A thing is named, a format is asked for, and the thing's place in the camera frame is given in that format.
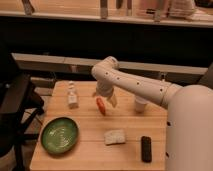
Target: floor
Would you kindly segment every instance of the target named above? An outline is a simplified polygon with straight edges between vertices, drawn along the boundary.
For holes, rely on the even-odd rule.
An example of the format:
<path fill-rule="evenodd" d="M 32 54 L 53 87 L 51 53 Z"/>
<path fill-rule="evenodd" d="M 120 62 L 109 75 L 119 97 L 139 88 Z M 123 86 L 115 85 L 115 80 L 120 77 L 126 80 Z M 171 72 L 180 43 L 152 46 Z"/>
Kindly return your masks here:
<path fill-rule="evenodd" d="M 35 91 L 38 94 L 40 94 L 40 96 L 44 100 L 45 103 L 44 103 L 43 108 L 46 111 L 49 99 L 50 99 L 51 94 L 52 94 L 52 89 L 51 88 L 36 88 Z M 28 117 L 30 112 L 31 111 L 29 110 L 24 114 L 23 120 Z M 40 128 L 41 128 L 44 116 L 45 116 L 45 113 L 44 113 L 44 115 L 37 116 L 37 118 L 35 118 L 33 120 L 32 124 L 28 128 L 27 132 L 38 133 Z M 26 167 L 26 170 L 29 170 L 29 165 L 30 165 L 31 158 L 32 158 L 32 155 L 33 155 L 33 152 L 34 152 L 35 144 L 36 144 L 36 140 L 35 141 L 28 141 L 27 144 L 22 147 L 23 157 L 24 157 L 24 165 Z M 6 156 L 0 158 L 0 171 L 11 171 L 14 166 L 15 166 L 15 156 L 14 156 L 13 149 L 11 149 L 11 151 Z"/>

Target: white object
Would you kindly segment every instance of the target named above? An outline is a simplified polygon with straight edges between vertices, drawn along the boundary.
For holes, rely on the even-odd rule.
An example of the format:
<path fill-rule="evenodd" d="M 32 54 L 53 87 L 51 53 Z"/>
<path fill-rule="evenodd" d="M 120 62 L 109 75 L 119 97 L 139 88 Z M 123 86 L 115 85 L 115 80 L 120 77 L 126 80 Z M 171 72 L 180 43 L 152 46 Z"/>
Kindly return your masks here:
<path fill-rule="evenodd" d="M 67 96 L 69 108 L 77 108 L 78 107 L 78 97 L 76 94 L 72 93 Z"/>
<path fill-rule="evenodd" d="M 124 130 L 110 130 L 104 134 L 106 145 L 123 144 L 126 142 Z"/>
<path fill-rule="evenodd" d="M 147 104 L 148 104 L 148 101 L 146 99 L 137 95 L 135 96 L 134 105 L 135 105 L 136 112 L 142 113 Z"/>
<path fill-rule="evenodd" d="M 75 89 L 74 81 L 69 81 L 68 90 L 68 106 L 70 109 L 78 107 L 78 95 L 77 90 Z"/>
<path fill-rule="evenodd" d="M 115 66 L 117 60 L 108 57 L 93 67 L 100 95 L 110 95 L 116 85 L 168 108 L 166 171 L 212 171 L 213 90 L 125 74 Z"/>

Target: chair armrest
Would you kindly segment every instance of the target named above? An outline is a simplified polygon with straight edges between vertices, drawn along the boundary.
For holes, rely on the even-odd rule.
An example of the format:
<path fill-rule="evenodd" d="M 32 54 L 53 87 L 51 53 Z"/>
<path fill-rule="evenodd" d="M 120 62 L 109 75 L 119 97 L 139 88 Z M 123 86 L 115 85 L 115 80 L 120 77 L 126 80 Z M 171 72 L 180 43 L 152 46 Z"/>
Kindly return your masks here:
<path fill-rule="evenodd" d="M 0 106 L 0 115 L 15 114 L 21 110 L 29 84 L 30 76 L 26 74 L 18 75 L 13 80 Z"/>

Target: dark background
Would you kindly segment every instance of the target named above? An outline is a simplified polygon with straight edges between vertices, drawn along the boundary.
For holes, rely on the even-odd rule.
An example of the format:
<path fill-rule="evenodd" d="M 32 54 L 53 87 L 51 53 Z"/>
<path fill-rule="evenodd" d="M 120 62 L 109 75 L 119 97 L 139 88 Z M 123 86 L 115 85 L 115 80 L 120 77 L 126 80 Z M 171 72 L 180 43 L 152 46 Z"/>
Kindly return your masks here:
<path fill-rule="evenodd" d="M 208 67 L 213 28 L 0 17 L 0 40 L 17 53 Z"/>

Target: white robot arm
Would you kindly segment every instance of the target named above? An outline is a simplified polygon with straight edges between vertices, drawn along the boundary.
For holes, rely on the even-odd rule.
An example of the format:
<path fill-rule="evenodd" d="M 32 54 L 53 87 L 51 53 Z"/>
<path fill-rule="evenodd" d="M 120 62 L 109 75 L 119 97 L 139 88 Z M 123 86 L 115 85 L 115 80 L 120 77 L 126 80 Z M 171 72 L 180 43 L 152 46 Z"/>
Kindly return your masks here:
<path fill-rule="evenodd" d="M 98 94 L 112 96 L 115 85 L 167 108 L 172 96 L 181 88 L 170 82 L 126 74 L 117 69 L 118 61 L 114 57 L 107 57 L 92 68 L 92 75 L 98 80 Z"/>
<path fill-rule="evenodd" d="M 110 97 L 116 85 L 168 109 L 165 170 L 213 171 L 213 90 L 201 85 L 181 87 L 116 69 L 113 57 L 93 67 L 97 93 Z"/>

